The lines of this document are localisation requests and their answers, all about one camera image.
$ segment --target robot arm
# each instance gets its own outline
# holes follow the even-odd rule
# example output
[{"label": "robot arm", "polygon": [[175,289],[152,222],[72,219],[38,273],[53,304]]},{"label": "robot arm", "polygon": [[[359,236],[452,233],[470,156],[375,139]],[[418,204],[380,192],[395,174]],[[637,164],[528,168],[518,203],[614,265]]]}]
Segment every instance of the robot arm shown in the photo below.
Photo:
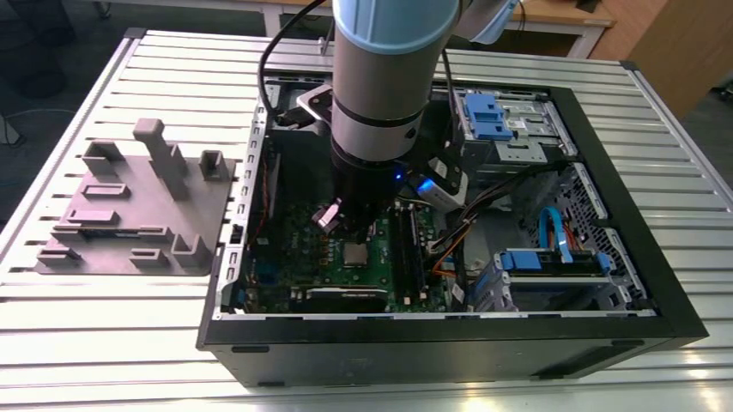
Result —
[{"label": "robot arm", "polygon": [[[331,162],[333,201],[313,221],[327,233],[366,237],[420,160],[415,151],[440,51],[460,20],[459,0],[336,0]],[[460,27],[491,39],[516,0],[476,1]]]}]

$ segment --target metal bracket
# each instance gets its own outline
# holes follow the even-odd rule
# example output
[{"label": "metal bracket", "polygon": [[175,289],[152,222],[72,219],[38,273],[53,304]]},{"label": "metal bracket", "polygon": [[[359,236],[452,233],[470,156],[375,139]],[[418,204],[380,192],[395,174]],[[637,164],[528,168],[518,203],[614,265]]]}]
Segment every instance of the metal bracket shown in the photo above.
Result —
[{"label": "metal bracket", "polygon": [[542,146],[527,139],[515,139],[510,142],[495,142],[495,152],[503,163],[546,163],[547,158]]}]

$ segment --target black cable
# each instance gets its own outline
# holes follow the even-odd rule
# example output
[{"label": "black cable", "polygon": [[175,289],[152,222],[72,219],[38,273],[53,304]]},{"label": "black cable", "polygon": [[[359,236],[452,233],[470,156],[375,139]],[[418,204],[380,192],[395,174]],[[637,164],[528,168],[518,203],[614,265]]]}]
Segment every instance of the black cable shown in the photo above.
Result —
[{"label": "black cable", "polygon": [[488,206],[496,199],[508,195],[514,188],[530,177],[539,173],[562,170],[567,167],[567,165],[568,161],[554,161],[552,163],[547,163],[544,165],[526,167],[507,179],[502,180],[499,183],[482,191],[474,200],[466,205],[463,212],[459,214],[455,221],[455,227],[447,231],[444,236],[435,240],[435,243],[431,245],[431,249],[435,250],[438,246],[446,243],[447,240],[455,238],[463,233],[463,230],[466,230],[475,221],[479,215],[478,209],[482,206]]},{"label": "black cable", "polygon": [[272,107],[272,104],[269,103],[269,98],[267,97],[267,91],[264,90],[264,64],[267,63],[267,58],[269,57],[269,54],[272,53],[272,50],[275,49],[275,46],[277,45],[279,41],[285,36],[285,32],[289,29],[289,27],[293,26],[293,24],[309,13],[311,10],[313,10],[325,0],[313,0],[309,2],[309,4],[297,12],[296,15],[289,19],[289,21],[285,23],[285,25],[279,29],[277,34],[275,34],[275,37],[267,44],[267,47],[264,48],[264,52],[261,53],[260,57],[260,64],[256,68],[256,87],[260,91],[261,96],[261,104],[264,105],[264,111],[267,112],[268,116],[275,113],[275,108]]},{"label": "black cable", "polygon": [[519,32],[522,33],[524,31],[524,26],[527,25],[527,10],[524,9],[524,3],[522,0],[519,0],[519,8],[520,8],[520,17],[519,17]]},{"label": "black cable", "polygon": [[454,76],[450,72],[450,62],[447,61],[447,53],[446,49],[440,52],[440,56],[443,57],[443,70],[446,71],[446,84],[447,84],[447,105],[450,106],[450,143],[452,145],[458,144],[458,120],[455,118],[456,111],[455,108],[458,107],[458,102],[455,101],[455,93],[454,93]]}]

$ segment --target slotted aluminum profile table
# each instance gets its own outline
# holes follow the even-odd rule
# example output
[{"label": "slotted aluminum profile table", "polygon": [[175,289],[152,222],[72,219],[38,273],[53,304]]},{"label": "slotted aluminum profile table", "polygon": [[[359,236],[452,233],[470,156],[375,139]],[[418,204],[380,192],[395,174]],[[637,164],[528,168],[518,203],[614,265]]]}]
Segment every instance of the slotted aluminum profile table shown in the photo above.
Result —
[{"label": "slotted aluminum profile table", "polygon": [[[448,53],[458,81],[574,89],[710,332],[682,350],[645,354],[575,381],[245,389],[195,349],[207,277],[34,273],[36,254],[85,172],[78,155],[97,139],[113,140],[127,155],[144,153],[132,137],[139,117],[163,119],[165,139],[183,155],[220,150],[243,173],[249,129],[259,126],[256,64],[268,40],[128,33],[0,235],[0,407],[733,408],[733,196],[646,80],[619,63]],[[331,53],[320,57],[316,42],[284,40],[269,67],[327,72]]]}]

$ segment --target floor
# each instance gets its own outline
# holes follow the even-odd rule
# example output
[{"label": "floor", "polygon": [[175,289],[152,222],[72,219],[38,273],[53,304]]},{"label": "floor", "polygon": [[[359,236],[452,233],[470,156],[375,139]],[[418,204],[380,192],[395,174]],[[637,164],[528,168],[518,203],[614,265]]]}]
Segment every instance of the floor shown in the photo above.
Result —
[{"label": "floor", "polygon": [[[102,21],[90,3],[68,0],[64,4],[77,41],[56,48],[53,52],[68,76],[68,86],[52,98],[32,100],[20,97],[0,82],[0,113],[5,116],[41,108],[74,111],[128,27],[200,33],[264,34],[261,17],[256,13],[113,4],[112,17]],[[325,32],[327,24],[325,19],[301,22],[293,37],[315,39]],[[26,143],[16,149],[0,144],[0,227],[10,217],[69,120],[70,115],[65,112],[33,112],[10,120],[12,127],[26,138]],[[729,161],[733,159],[733,104],[722,103],[710,94],[682,123],[722,177],[733,185],[733,162]]]}]

